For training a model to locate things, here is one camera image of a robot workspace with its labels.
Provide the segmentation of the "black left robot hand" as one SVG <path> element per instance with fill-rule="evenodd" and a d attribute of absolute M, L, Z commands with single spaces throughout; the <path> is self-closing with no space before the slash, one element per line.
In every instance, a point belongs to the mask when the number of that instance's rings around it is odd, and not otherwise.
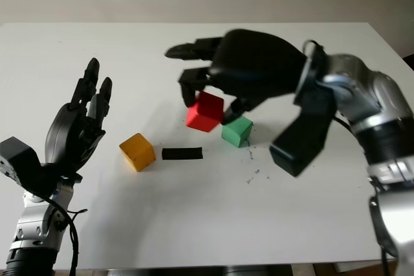
<path fill-rule="evenodd" d="M 58 111 L 45 142 L 46 163 L 59 176 L 74 183 L 81 182 L 78 171 L 105 135 L 102 124 L 109 112 L 113 82 L 106 77 L 97 90 L 99 69 L 99 61 L 92 58 L 77 82 L 71 101 Z"/>

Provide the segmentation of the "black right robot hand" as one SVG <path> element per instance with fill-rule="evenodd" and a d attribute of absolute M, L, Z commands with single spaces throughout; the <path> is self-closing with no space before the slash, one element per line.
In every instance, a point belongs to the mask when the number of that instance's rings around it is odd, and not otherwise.
<path fill-rule="evenodd" d="M 223 125 L 269 98 L 293 93 L 307 59 L 280 37 L 245 29 L 176 45 L 165 56 L 184 61 L 210 61 L 207 67 L 184 70 L 179 84 L 187 107 L 195 104 L 195 93 L 207 86 L 234 96 L 235 100 L 223 114 Z"/>

